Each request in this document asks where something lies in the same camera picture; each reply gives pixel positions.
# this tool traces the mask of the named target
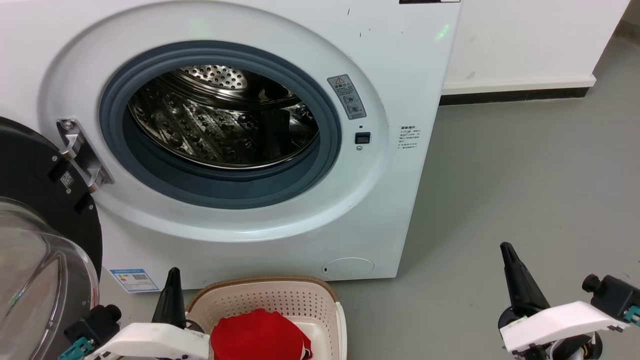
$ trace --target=gray floor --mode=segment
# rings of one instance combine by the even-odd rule
[[[591,273],[640,286],[640,47],[613,40],[595,76],[585,99],[440,108],[398,277],[333,283],[350,360],[512,359],[502,241],[552,305],[588,301]],[[157,295],[101,290],[150,319]],[[603,339],[604,359],[640,353],[640,329]]]

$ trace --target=beige basket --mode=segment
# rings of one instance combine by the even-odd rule
[[[187,319],[210,334],[220,319],[255,309],[278,311],[311,340],[313,360],[346,360],[347,331],[338,296],[314,277],[250,277],[200,290],[187,306]]]

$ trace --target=door hinge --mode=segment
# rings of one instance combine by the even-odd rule
[[[59,119],[56,126],[65,144],[60,154],[80,171],[89,192],[95,192],[102,184],[113,184],[111,174],[89,144],[80,123],[76,119]]]

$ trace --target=gray rubber seal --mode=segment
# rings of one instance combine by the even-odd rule
[[[160,149],[126,110],[147,81],[194,64],[224,64],[266,76],[294,92],[314,114],[319,137],[298,157],[276,167],[224,171],[199,167]],[[147,51],[111,78],[100,102],[102,135],[116,159],[136,179],[164,195],[198,206],[259,208],[291,199],[314,186],[340,151],[340,121],[328,95],[299,68],[273,54],[216,41],[170,44]]]

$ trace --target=red cloth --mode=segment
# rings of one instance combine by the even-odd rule
[[[280,313],[257,309],[221,319],[211,333],[215,360],[310,359],[311,341]]]

